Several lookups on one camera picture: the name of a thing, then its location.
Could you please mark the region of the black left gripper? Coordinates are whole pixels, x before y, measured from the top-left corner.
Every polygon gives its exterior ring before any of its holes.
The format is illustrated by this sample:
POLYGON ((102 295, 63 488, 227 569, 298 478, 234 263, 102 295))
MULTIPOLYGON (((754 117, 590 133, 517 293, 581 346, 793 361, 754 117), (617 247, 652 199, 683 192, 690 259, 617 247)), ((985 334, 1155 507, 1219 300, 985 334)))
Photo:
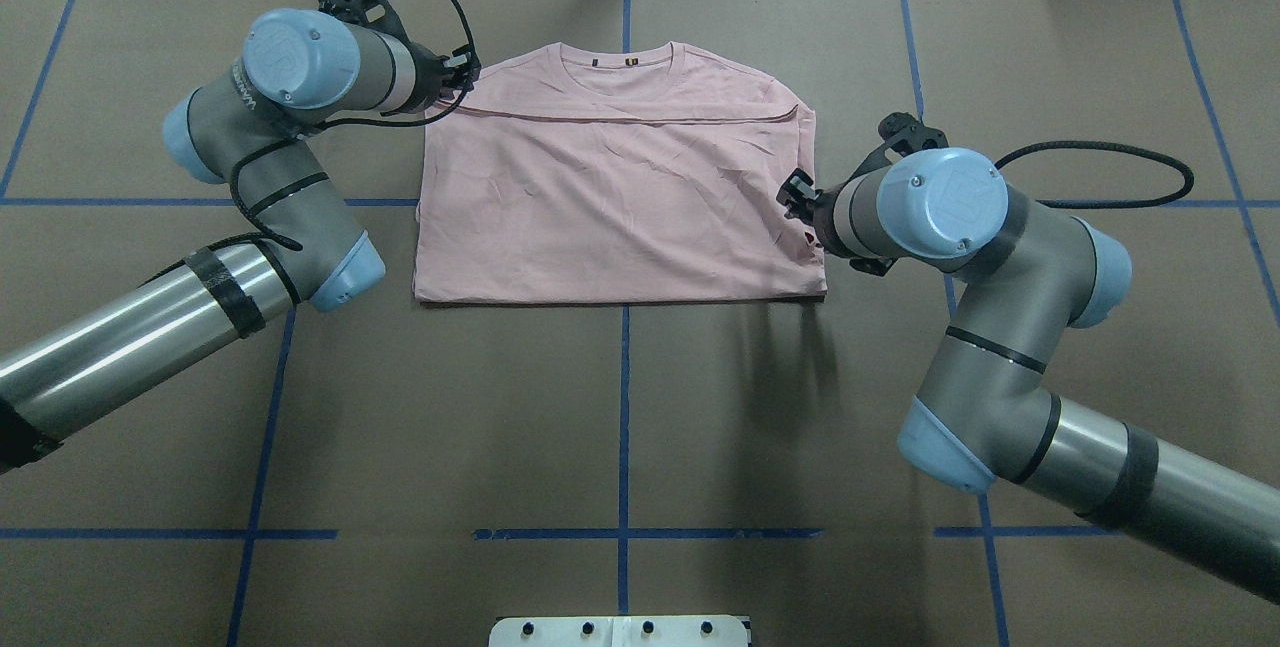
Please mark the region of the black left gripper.
MULTIPOLYGON (((448 0, 457 14, 458 0, 448 0)), ((321 13, 339 22, 371 31, 387 45, 393 76, 376 113, 425 113, 445 100, 445 110, 461 104, 461 95, 474 90, 483 64, 475 47, 457 47, 435 54, 410 38, 390 0, 317 0, 321 13)))

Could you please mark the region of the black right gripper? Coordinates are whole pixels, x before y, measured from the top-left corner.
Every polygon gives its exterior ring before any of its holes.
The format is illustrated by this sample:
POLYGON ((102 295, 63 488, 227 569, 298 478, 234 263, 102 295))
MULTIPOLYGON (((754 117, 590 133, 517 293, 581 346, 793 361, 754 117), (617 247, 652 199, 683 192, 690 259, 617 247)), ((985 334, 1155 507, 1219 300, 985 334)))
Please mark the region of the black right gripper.
POLYGON ((941 131, 904 111, 887 115, 877 135, 882 143, 844 182, 818 188, 808 172, 795 169, 780 186, 776 201, 786 219, 812 228, 828 256, 845 260, 856 272, 883 277, 905 254, 883 227, 878 205, 881 186, 893 165, 890 158, 946 147, 948 141, 941 131))

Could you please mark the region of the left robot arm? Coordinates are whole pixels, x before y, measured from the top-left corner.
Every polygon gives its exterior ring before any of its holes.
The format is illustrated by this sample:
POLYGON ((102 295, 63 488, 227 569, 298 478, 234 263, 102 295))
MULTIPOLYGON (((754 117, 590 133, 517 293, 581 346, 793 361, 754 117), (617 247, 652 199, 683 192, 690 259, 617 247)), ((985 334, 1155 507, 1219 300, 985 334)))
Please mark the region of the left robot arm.
POLYGON ((3 470, 38 461, 218 350, 302 302, 330 311, 383 278, 367 231, 307 146, 338 126, 420 127, 442 92, 461 101, 472 44, 436 55, 390 0, 319 0, 251 26, 236 61, 166 117, 192 176, 229 188, 244 231, 3 355, 3 470))

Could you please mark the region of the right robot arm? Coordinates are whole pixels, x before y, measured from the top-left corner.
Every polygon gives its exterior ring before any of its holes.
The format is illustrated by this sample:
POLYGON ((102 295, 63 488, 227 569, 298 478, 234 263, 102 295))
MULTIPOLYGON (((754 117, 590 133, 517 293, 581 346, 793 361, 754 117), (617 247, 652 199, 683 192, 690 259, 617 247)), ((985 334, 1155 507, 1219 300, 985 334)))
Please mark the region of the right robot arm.
POLYGON ((858 272, 913 259, 964 284, 913 396, 900 454, 956 489, 1021 486, 1268 602, 1279 593, 1277 491, 1044 388, 1065 331, 1126 297, 1126 249, 1004 178, 1004 160, 948 143, 908 113, 832 188, 803 169, 777 193, 787 218, 858 272))

